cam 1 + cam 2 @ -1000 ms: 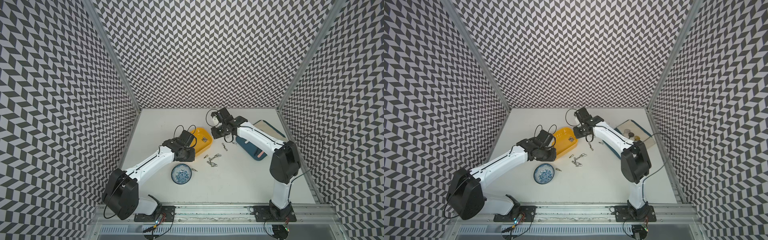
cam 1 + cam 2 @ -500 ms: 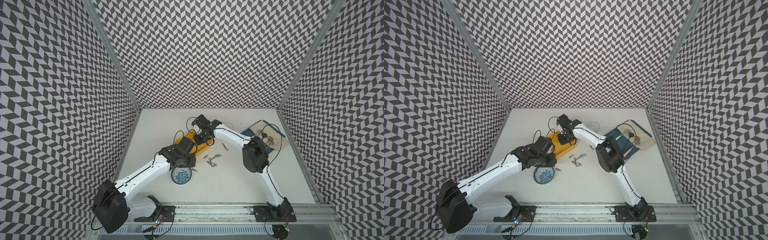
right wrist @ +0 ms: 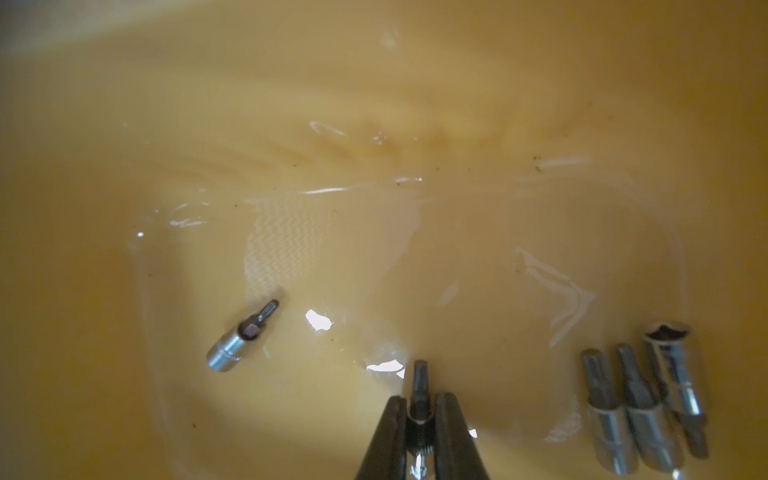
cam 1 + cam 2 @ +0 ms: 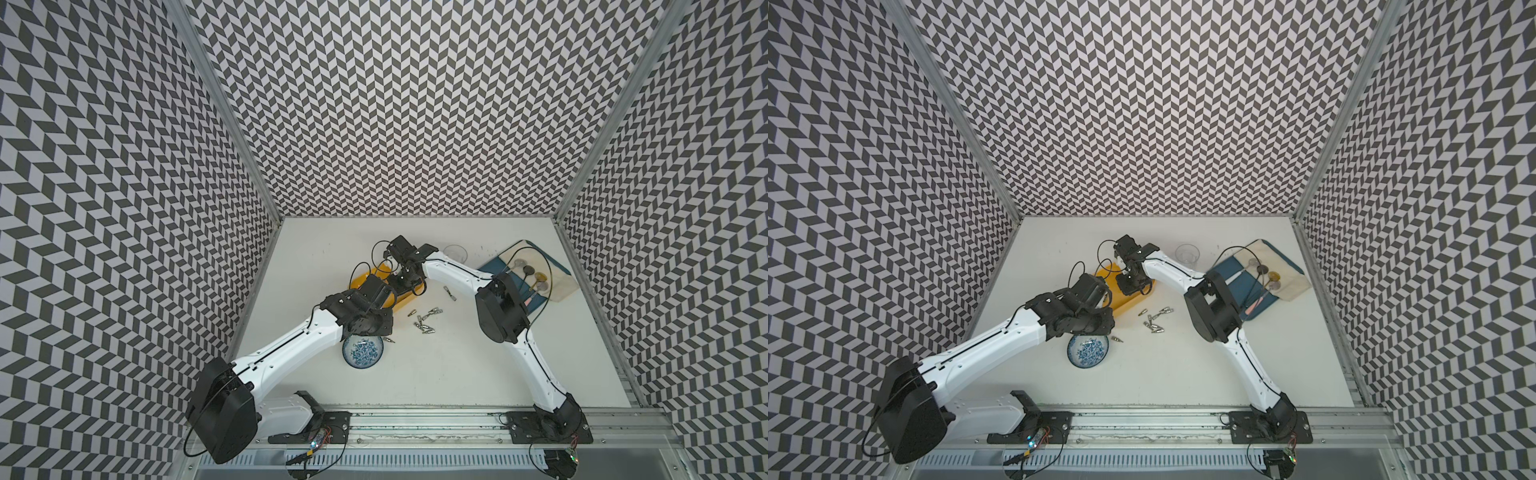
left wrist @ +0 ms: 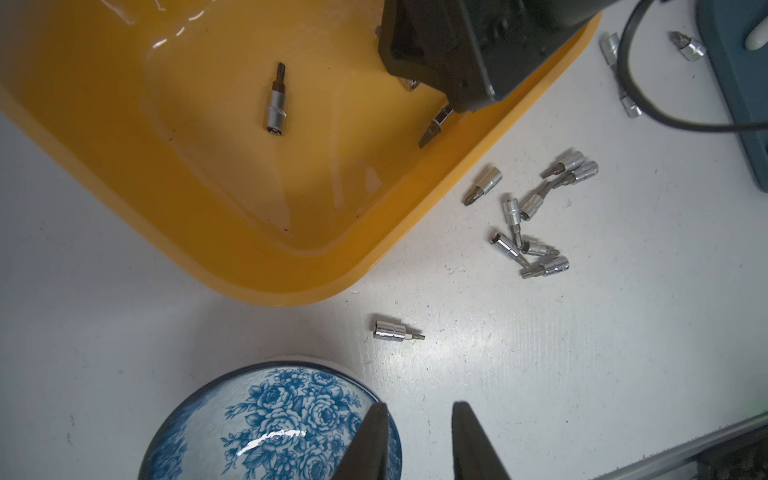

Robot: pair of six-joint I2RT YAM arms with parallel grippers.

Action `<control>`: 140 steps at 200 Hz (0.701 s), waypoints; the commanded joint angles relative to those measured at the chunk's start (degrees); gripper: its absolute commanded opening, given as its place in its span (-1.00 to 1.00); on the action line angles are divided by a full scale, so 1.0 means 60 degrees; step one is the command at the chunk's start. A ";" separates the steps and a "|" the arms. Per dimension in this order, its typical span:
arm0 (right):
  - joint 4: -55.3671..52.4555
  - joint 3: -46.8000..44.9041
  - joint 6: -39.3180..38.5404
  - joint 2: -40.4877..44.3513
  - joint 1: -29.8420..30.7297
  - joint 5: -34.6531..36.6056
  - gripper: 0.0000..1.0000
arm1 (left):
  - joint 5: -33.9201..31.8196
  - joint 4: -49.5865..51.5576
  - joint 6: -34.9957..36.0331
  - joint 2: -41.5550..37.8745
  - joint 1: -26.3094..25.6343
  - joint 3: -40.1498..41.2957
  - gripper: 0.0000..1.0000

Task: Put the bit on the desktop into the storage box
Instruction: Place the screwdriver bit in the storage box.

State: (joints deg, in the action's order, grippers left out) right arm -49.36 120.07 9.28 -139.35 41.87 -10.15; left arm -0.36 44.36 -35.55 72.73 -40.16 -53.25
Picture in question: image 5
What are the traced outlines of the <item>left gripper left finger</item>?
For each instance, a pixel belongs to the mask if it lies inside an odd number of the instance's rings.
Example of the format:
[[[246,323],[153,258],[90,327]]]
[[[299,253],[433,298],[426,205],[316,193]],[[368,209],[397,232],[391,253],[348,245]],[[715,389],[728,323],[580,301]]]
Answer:
[[[332,479],[385,479],[388,444],[389,412],[385,403],[375,403],[360,424]]]

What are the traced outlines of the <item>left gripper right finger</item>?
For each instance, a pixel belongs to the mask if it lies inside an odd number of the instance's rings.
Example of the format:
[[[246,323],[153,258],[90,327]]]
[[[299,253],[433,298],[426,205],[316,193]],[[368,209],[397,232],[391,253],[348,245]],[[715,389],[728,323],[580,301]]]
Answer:
[[[511,479],[467,402],[454,403],[451,432],[455,479]]]

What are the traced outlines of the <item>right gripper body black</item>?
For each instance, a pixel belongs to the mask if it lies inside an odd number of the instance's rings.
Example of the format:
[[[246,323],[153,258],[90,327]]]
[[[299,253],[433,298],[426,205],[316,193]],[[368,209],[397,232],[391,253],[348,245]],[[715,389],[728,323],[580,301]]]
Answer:
[[[386,0],[378,53],[457,112],[504,100],[612,0]]]

